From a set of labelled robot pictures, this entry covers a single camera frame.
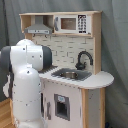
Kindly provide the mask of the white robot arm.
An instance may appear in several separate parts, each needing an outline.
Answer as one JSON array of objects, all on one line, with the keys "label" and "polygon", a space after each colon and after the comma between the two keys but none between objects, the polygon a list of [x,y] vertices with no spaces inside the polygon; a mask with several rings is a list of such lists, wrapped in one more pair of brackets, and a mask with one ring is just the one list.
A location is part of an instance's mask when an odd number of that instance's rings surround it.
[{"label": "white robot arm", "polygon": [[29,39],[22,39],[15,46],[0,50],[0,67],[8,72],[3,92],[12,99],[16,128],[46,128],[41,113],[39,71],[51,65],[51,49],[36,45]]}]

